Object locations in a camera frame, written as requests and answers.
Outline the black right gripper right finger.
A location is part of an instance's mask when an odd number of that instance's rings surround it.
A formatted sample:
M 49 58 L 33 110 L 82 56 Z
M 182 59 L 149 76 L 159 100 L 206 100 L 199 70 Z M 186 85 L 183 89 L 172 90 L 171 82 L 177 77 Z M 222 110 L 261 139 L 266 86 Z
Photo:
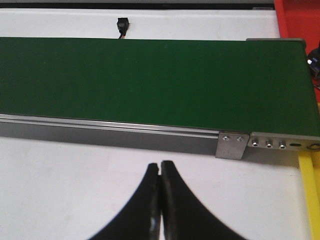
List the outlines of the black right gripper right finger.
M 184 182 L 173 161 L 161 163 L 162 213 L 166 240 L 243 240 L 215 217 Z

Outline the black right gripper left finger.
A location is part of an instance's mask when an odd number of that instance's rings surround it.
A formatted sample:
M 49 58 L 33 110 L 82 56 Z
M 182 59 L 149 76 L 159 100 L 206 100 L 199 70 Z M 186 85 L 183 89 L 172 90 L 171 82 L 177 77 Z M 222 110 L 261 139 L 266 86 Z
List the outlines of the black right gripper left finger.
M 150 163 L 124 207 L 92 240 L 158 240 L 160 238 L 159 168 Z

